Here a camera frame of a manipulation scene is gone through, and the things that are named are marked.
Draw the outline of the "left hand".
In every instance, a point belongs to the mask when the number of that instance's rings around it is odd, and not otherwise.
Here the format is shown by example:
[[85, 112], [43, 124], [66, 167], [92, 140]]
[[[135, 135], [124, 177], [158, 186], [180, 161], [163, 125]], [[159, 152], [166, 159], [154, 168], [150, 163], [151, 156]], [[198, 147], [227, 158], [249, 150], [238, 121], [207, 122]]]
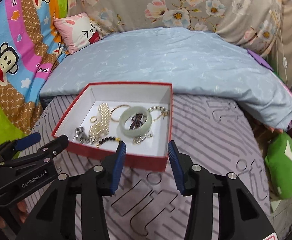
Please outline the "left hand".
[[[18, 215], [18, 221], [21, 223], [24, 223], [25, 220], [28, 217], [28, 211], [27, 211], [27, 204], [25, 200], [22, 200], [17, 203], [17, 215]], [[5, 220], [0, 217], [0, 228], [5, 228], [6, 227], [6, 222]]]

